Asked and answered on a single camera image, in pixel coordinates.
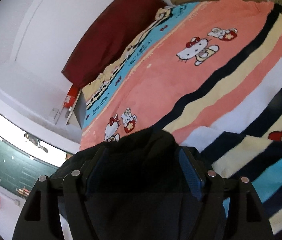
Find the screw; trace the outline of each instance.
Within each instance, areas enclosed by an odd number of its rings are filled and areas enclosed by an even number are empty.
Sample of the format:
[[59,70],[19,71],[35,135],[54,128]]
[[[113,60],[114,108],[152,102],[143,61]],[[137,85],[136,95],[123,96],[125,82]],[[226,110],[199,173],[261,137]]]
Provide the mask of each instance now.
[[45,176],[45,175],[41,175],[39,177],[39,181],[41,181],[41,182],[44,182],[46,179],[47,179],[47,176]]
[[208,171],[208,175],[210,177],[215,177],[217,175],[217,173],[215,171]]
[[247,177],[242,177],[242,178],[241,178],[241,181],[242,181],[243,183],[248,183],[248,182],[249,182],[249,179],[248,179]]
[[79,176],[80,175],[80,171],[74,170],[74,171],[71,172],[71,175],[74,176],[74,177]]

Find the window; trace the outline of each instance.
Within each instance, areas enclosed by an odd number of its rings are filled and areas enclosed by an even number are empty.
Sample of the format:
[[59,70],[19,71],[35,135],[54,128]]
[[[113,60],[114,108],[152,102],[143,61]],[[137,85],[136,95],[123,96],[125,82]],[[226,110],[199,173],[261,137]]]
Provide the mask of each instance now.
[[71,154],[62,151],[36,136],[14,125],[0,114],[0,141],[5,141],[21,152],[29,154],[29,158],[39,159],[60,167]]

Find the hello kitty print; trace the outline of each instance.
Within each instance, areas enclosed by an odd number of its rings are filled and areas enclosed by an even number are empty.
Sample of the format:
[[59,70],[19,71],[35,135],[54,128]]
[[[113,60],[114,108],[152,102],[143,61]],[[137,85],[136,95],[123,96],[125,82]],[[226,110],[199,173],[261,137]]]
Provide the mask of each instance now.
[[105,142],[119,141],[120,134],[118,129],[120,122],[122,122],[123,129],[126,134],[134,130],[137,123],[137,116],[135,114],[132,115],[131,109],[129,107],[127,107],[127,109],[121,115],[121,119],[122,120],[119,120],[118,114],[115,114],[114,117],[110,117],[109,123],[105,127]]
[[[218,38],[221,41],[231,41],[235,39],[238,35],[238,30],[232,29],[221,29],[215,27],[208,36]],[[207,38],[201,39],[199,37],[193,37],[189,42],[185,44],[185,48],[177,53],[179,60],[187,62],[189,59],[195,57],[196,61],[194,64],[199,66],[206,59],[218,52],[220,47],[218,45],[210,45]]]
[[209,41],[207,39],[194,37],[190,40],[190,42],[186,43],[185,49],[180,51],[177,56],[180,60],[185,60],[185,62],[195,57],[196,62],[194,64],[199,66],[202,62],[219,51],[218,45],[208,45]]

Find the striped blanket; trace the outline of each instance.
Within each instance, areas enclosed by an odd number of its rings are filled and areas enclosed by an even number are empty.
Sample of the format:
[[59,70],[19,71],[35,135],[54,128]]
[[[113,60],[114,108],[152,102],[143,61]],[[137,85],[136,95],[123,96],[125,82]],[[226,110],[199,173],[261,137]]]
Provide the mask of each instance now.
[[161,9],[83,93],[82,150],[164,129],[222,177],[250,178],[282,239],[282,6],[220,0]]

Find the black mount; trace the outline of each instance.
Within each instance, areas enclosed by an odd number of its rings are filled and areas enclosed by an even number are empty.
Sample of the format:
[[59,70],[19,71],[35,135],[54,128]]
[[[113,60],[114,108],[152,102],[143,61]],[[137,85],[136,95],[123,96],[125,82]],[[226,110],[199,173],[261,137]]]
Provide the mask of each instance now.
[[[230,197],[223,240],[272,240],[270,222],[252,183],[246,177],[223,179],[207,171],[188,148],[183,153],[190,161],[201,185],[203,206],[189,240],[213,240],[217,233],[223,200]],[[101,146],[90,162],[63,178],[40,176],[19,216],[13,240],[63,240],[57,197],[63,195],[73,240],[99,240],[84,204],[87,179],[107,149]]]

